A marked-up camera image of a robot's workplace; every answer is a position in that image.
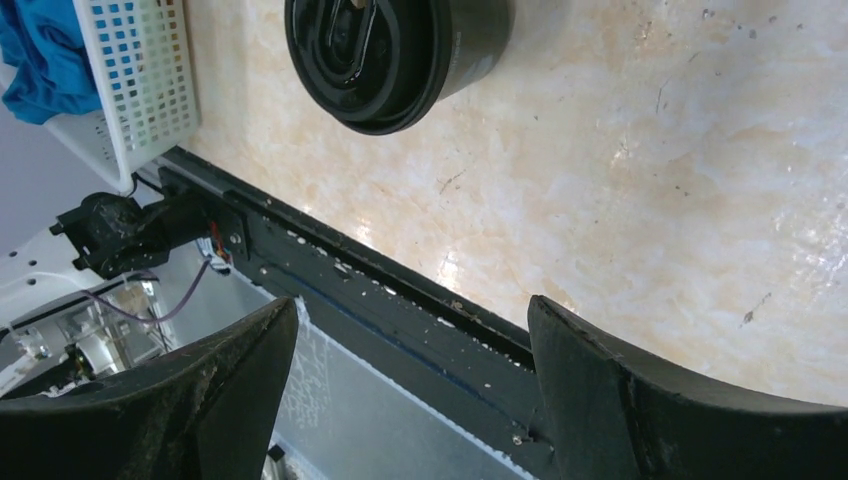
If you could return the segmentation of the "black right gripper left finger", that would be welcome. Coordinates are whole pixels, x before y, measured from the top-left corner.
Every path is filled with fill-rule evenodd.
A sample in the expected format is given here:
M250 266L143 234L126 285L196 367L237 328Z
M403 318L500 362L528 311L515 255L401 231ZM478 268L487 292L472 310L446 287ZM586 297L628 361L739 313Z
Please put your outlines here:
M280 298L130 370L1 404L5 479L258 479L293 360Z

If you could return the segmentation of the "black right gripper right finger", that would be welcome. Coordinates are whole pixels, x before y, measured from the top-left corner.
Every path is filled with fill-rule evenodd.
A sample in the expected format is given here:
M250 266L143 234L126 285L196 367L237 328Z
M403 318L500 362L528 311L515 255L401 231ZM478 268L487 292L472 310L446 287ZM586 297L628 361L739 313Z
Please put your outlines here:
M565 479L843 479L847 411L735 386L537 295L531 348Z

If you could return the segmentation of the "black cup lid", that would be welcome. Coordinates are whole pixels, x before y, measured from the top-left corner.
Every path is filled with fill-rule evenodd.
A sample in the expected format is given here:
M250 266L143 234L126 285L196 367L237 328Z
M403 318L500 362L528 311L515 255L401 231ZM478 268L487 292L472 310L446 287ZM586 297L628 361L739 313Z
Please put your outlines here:
M284 10L302 85L347 128L370 136L405 130L442 94L451 56L447 2L295 0Z

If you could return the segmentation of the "black printed coffee cup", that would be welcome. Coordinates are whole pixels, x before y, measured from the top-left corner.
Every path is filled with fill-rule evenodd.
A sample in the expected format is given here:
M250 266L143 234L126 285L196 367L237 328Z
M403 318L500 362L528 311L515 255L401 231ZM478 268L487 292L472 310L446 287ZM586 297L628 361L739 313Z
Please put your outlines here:
M431 3L435 89L440 100L485 77L508 44L512 7L507 0L448 0Z

